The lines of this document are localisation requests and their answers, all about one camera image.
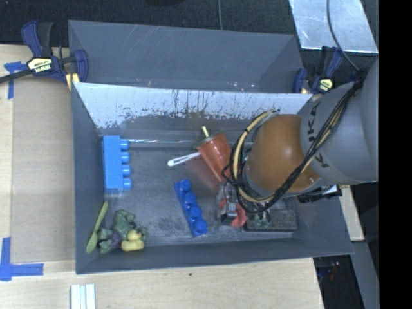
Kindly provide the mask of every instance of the toy figure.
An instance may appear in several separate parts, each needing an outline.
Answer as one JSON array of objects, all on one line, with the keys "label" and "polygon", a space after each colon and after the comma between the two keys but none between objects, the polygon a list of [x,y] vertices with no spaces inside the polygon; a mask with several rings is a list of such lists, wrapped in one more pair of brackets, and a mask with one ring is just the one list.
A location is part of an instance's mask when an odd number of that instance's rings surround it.
[{"label": "toy figure", "polygon": [[120,209],[115,214],[112,229],[101,229],[98,233],[100,253],[106,254],[119,246],[125,252],[142,250],[147,236],[147,228],[137,229],[134,214]]}]

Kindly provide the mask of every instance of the red plastic cup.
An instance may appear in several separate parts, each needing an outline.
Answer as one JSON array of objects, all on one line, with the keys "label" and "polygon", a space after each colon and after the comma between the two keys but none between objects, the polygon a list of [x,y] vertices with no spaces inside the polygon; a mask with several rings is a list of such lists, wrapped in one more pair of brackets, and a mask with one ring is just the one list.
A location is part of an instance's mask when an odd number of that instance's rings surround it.
[{"label": "red plastic cup", "polygon": [[[225,181],[222,176],[223,169],[228,166],[230,162],[230,155],[232,154],[232,148],[227,142],[225,133],[220,131],[212,136],[207,137],[201,141],[196,149],[200,152],[201,157],[205,160],[209,166],[213,175],[219,181]],[[227,168],[224,172],[227,178],[230,178],[230,168]]]}]

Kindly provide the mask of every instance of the wooden table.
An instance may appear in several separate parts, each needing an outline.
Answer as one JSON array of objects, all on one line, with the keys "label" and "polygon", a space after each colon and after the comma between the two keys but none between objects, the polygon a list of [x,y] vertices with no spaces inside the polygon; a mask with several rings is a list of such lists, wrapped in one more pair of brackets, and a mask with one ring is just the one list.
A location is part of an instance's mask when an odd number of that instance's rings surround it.
[{"label": "wooden table", "polygon": [[[25,62],[30,57],[31,53],[25,46],[0,45],[0,75],[7,74],[3,68],[4,63]],[[15,93],[18,96],[19,91],[29,88],[35,99],[36,89],[45,83],[47,86],[58,88],[64,86],[48,79],[29,79],[24,82],[17,80]],[[0,237],[10,236],[12,229],[14,234],[22,230],[23,235],[27,234],[28,243],[29,239],[33,238],[49,243],[55,237],[55,224],[60,222],[60,219],[74,223],[73,212],[68,212],[67,207],[59,210],[59,201],[50,202],[53,210],[48,214],[54,212],[56,217],[51,220],[45,219],[43,223],[50,227],[50,231],[44,228],[41,236],[29,231],[38,228],[39,219],[42,217],[35,216],[29,221],[19,221],[17,216],[12,219],[11,211],[22,216],[37,215],[33,212],[38,206],[44,205],[44,198],[29,198],[24,205],[16,203],[12,210],[12,198],[16,195],[12,191],[12,175],[19,173],[12,170],[12,140],[19,137],[13,133],[16,127],[13,127],[14,102],[7,100],[7,88],[7,84],[0,85]],[[345,189],[341,202],[351,239],[363,240],[349,189]],[[68,232],[69,238],[73,237],[72,230],[62,232]],[[34,257],[41,256],[41,248],[35,248],[35,243],[27,246],[22,241],[22,236],[16,238],[20,238],[19,243],[15,242],[14,245],[12,238],[12,249],[19,249],[18,253],[14,253],[16,257],[23,255],[21,257],[30,258],[31,254]],[[76,275],[72,258],[72,238],[67,239],[67,242],[61,241],[54,247],[45,247],[44,250],[50,251],[50,257],[53,259],[43,261],[43,276],[13,277],[10,282],[0,282],[0,308],[69,308],[70,286],[88,283],[95,284],[99,309],[324,308],[314,262],[310,258],[216,267]]]}]

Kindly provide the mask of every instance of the blue clamp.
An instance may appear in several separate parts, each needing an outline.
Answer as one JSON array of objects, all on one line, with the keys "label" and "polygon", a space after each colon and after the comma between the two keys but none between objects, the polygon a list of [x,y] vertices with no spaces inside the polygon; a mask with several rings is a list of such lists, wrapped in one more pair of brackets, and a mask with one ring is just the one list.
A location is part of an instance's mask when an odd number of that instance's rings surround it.
[{"label": "blue clamp", "polygon": [[14,79],[33,75],[34,77],[48,77],[67,83],[67,71],[64,65],[74,63],[74,72],[79,80],[84,82],[88,76],[88,58],[84,50],[76,50],[72,56],[61,58],[53,56],[50,48],[50,30],[53,23],[39,23],[30,21],[21,28],[21,37],[24,44],[32,51],[33,57],[26,63],[26,68],[4,77],[0,77],[0,83],[13,81]]},{"label": "blue clamp", "polygon": [[[5,64],[5,69],[10,73],[15,73],[18,71],[24,71],[27,70],[26,64],[23,64],[22,62],[11,62],[11,63],[6,63]],[[13,80],[10,80],[8,83],[8,94],[7,94],[7,99],[10,100],[14,96],[14,82]]]},{"label": "blue clamp", "polygon": [[129,141],[120,139],[120,136],[103,136],[103,169],[104,190],[109,194],[120,194],[123,190],[130,190],[132,182],[131,170],[127,163],[130,155]]},{"label": "blue clamp", "polygon": [[332,86],[331,77],[341,65],[343,60],[342,50],[336,47],[322,47],[321,62],[318,67],[320,73],[316,71],[308,77],[308,70],[300,68],[297,72],[292,93],[301,93],[303,89],[311,94],[325,94]]},{"label": "blue clamp", "polygon": [[201,209],[196,202],[189,180],[183,179],[174,184],[180,205],[185,213],[189,228],[194,237],[207,233],[207,223],[201,216]]},{"label": "blue clamp", "polygon": [[11,281],[12,277],[18,276],[41,276],[43,275],[44,263],[28,263],[14,265],[10,263],[10,237],[3,238],[0,262],[0,281]]}]

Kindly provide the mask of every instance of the yellow toy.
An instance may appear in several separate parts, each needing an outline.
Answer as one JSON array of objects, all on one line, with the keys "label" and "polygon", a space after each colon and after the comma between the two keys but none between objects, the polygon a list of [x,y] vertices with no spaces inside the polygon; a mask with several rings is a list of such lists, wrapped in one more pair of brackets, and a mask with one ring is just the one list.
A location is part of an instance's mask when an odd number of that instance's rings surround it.
[{"label": "yellow toy", "polygon": [[144,242],[142,241],[142,233],[137,232],[135,229],[130,230],[127,233],[127,240],[122,241],[122,250],[124,252],[133,252],[136,250],[142,250],[144,248]]}]

